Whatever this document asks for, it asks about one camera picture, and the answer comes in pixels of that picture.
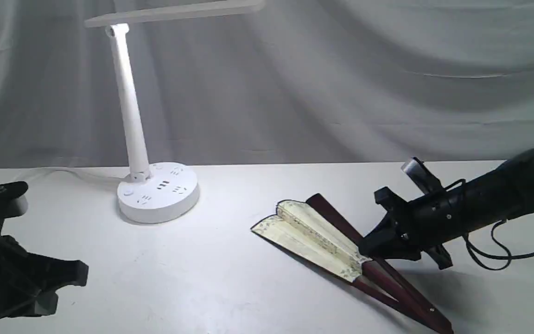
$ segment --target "white curtain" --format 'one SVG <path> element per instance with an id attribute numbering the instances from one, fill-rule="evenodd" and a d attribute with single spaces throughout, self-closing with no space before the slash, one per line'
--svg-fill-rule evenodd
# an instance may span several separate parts
<path id="1" fill-rule="evenodd" d="M 108 40 L 194 0 L 0 0 L 0 167 L 126 165 Z M 267 0 L 132 25 L 150 161 L 502 159 L 534 147 L 534 0 Z"/>

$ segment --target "black cable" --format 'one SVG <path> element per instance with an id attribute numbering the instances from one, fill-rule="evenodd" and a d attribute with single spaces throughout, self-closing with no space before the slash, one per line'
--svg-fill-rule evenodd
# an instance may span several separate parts
<path id="1" fill-rule="evenodd" d="M 466 194 L 466 192 L 465 192 L 466 180 L 465 179 L 456 180 L 455 182 L 453 182 L 449 186 L 445 187 L 445 191 L 453 188 L 454 186 L 456 186 L 459 183 L 461 184 L 461 192 L 460 192 L 460 196 L 458 198 L 457 207 L 459 207 L 460 210 L 458 211 L 458 214 L 456 214 L 456 216 L 457 216 L 458 219 L 461 219 L 462 213 L 464 211 L 464 208 L 466 207 L 465 202 L 464 202 L 465 201 L 465 194 Z M 510 264 L 512 263 L 513 260 L 521 260 L 523 258 L 534 257 L 534 252 L 530 252 L 530 253 L 527 253 L 527 254 L 512 255 L 512 252 L 510 252 L 508 247 L 506 247 L 505 245 L 503 245 L 502 243 L 500 243 L 500 241 L 498 241 L 496 239 L 496 236 L 495 236 L 496 228 L 502 226 L 503 224 L 506 224 L 507 221 L 508 220 L 505 219 L 505 220 L 502 220 L 500 222 L 497 222 L 491 228 L 491 238 L 492 238 L 492 240 L 494 241 L 494 243 L 496 243 L 496 245 L 500 246 L 506 252 L 506 254 L 507 254 L 506 256 L 492 255 L 492 254 L 488 254 L 486 252 L 481 251 L 480 249 L 475 247 L 475 245 L 473 245 L 471 243 L 471 241 L 469 241 L 469 233 L 468 232 L 463 233 L 464 243 L 466 245 L 466 249 L 467 249 L 467 252 L 469 253 L 469 256 L 471 256 L 473 261 L 477 265 L 481 266 L 481 268 L 484 268 L 484 269 L 487 269 L 487 270 L 493 270 L 493 271 L 504 270 L 504 269 L 508 268 L 508 266 L 510 266 Z M 485 264 L 483 264 L 483 262 L 481 262 L 481 260 L 479 260 L 479 258 L 477 257 L 476 253 L 478 255 L 481 255 L 481 256 L 483 256 L 485 258 L 489 258 L 491 260 L 506 260 L 507 262 L 502 267 L 490 268 L 490 267 L 486 266 Z"/>

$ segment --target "white table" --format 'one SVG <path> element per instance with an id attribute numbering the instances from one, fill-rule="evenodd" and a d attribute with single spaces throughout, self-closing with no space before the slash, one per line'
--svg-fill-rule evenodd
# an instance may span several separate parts
<path id="1" fill-rule="evenodd" d="M 497 161 L 428 163 L 443 183 L 479 176 Z M 28 212 L 6 221 L 28 251 L 89 265 L 85 288 L 58 291 L 57 314 L 4 319 L 0 334 L 404 334 L 430 330 L 329 281 L 249 231 L 280 199 L 322 193 L 362 233 L 384 210 L 373 192 L 406 199 L 418 189 L 400 163 L 195 167 L 201 199 L 184 217 L 137 226 L 122 220 L 112 187 L 54 173 L 30 184 Z M 123 176 L 125 168 L 93 169 Z M 0 170 L 7 182 L 19 170 Z M 534 215 L 498 238 L 513 253 L 534 250 Z M 500 254 L 489 230 L 472 235 Z M 451 319 L 459 334 L 534 333 L 534 259 L 485 271 L 462 240 L 447 244 L 454 267 L 392 261 Z"/>

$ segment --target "desk lamp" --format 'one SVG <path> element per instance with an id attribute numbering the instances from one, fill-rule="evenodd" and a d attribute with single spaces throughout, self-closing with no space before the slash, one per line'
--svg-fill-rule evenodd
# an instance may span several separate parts
<path id="1" fill-rule="evenodd" d="M 119 208 L 127 218 L 144 224 L 167 222 L 182 216 L 199 199 L 199 184 L 193 169 L 176 162 L 150 165 L 148 161 L 125 38 L 129 24 L 253 13 L 264 5 L 264 0 L 221 0 L 108 13 L 85 21 L 88 28 L 106 27 L 110 38 L 130 170 L 119 184 L 117 196 Z"/>

